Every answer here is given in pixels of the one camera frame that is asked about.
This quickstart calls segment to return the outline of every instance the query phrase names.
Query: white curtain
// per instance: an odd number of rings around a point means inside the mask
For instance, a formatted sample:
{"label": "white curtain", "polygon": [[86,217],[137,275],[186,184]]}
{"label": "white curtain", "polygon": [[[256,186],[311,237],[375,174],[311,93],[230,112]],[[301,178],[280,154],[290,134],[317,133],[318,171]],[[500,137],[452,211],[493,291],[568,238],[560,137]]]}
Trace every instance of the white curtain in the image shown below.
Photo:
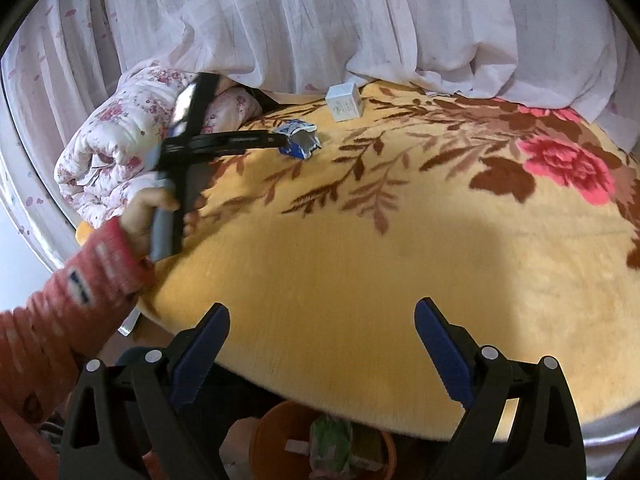
{"label": "white curtain", "polygon": [[78,250],[53,181],[64,146],[120,76],[102,0],[40,0],[2,56],[2,202],[50,270]]}
{"label": "white curtain", "polygon": [[604,0],[41,0],[2,80],[24,151],[71,223],[53,165],[120,74],[153,59],[285,102],[382,78],[572,106],[627,151],[638,138],[640,57]]}

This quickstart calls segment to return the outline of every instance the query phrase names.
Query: blue clamp pad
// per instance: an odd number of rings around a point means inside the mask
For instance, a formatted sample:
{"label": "blue clamp pad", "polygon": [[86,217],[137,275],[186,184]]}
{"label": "blue clamp pad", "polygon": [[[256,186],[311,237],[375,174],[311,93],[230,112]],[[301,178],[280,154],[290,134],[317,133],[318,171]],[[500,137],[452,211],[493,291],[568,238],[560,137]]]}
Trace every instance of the blue clamp pad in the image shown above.
{"label": "blue clamp pad", "polygon": [[226,306],[218,304],[206,317],[204,323],[198,324],[193,340],[172,369],[169,402],[176,412],[195,400],[229,335],[231,318]]}
{"label": "blue clamp pad", "polygon": [[468,410],[476,398],[472,389],[472,370],[454,341],[455,325],[450,325],[430,298],[415,306],[415,329],[452,400]]}

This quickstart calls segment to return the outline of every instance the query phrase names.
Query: white wall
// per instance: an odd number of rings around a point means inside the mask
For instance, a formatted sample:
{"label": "white wall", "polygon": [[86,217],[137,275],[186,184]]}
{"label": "white wall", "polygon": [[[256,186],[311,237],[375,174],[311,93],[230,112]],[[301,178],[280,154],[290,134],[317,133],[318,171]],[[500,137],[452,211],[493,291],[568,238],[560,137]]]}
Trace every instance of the white wall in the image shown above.
{"label": "white wall", "polygon": [[0,310],[24,305],[49,276],[0,205]]}

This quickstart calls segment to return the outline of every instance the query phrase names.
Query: gray grip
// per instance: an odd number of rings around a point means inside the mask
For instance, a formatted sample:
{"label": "gray grip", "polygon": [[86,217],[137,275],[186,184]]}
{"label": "gray grip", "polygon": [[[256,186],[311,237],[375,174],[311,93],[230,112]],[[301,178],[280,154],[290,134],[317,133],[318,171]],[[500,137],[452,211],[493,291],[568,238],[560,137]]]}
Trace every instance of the gray grip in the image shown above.
{"label": "gray grip", "polygon": [[[156,187],[164,187],[175,192],[174,183],[168,178],[156,181]],[[174,212],[156,209],[154,212],[154,222],[151,224],[151,251],[149,257],[152,262],[159,262],[169,256],[173,256],[173,231]]]}
{"label": "gray grip", "polygon": [[193,211],[197,197],[209,187],[211,180],[211,166],[208,162],[193,164],[187,172],[187,189],[184,197],[184,208]]}

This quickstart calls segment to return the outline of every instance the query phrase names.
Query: pink sweater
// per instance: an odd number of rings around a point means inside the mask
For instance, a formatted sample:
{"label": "pink sweater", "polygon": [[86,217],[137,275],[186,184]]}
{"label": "pink sweater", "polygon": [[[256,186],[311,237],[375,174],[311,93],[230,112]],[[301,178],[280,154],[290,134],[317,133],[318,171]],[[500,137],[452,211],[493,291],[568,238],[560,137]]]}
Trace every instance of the pink sweater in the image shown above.
{"label": "pink sweater", "polygon": [[115,218],[25,307],[0,312],[0,422],[40,480],[58,477],[58,458],[34,426],[65,402],[79,367],[118,329],[152,279]]}

